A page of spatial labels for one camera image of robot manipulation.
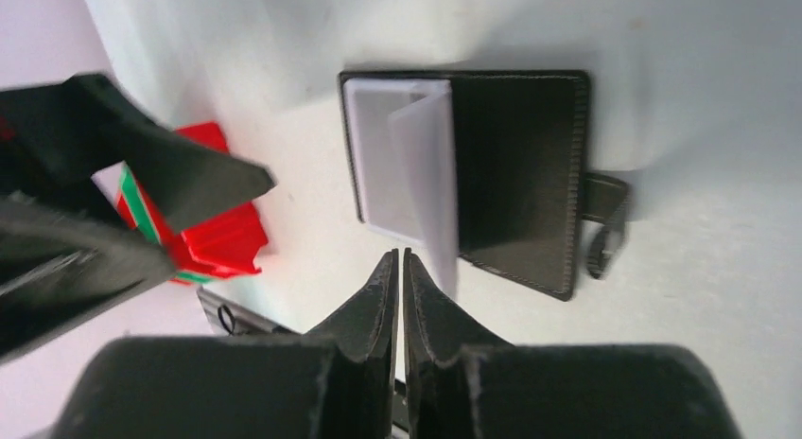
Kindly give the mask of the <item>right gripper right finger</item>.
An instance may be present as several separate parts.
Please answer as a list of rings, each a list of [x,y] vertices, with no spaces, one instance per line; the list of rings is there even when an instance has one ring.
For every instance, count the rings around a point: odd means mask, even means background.
[[[403,256],[413,438],[738,438],[706,366],[671,344],[514,345]]]

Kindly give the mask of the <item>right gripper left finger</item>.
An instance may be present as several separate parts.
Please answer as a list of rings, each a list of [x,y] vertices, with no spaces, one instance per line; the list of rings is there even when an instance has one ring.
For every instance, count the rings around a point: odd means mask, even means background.
[[[304,334],[124,338],[86,367],[60,438],[386,438],[399,253]]]

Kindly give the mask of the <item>black leather card holder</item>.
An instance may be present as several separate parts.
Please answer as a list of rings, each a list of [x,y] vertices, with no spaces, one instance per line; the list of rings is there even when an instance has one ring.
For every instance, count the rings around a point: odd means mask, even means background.
[[[588,171],[584,70],[375,70],[339,75],[357,217],[456,262],[569,300],[626,237],[630,187]]]

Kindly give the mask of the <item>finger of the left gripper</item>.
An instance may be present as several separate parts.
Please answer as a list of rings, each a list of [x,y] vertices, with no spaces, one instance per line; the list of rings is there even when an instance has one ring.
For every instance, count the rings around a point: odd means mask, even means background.
[[[50,193],[125,164],[174,231],[250,202],[269,171],[162,126],[102,73],[1,92],[1,183]]]
[[[171,278],[159,245],[111,224],[1,200],[1,361],[18,359]]]

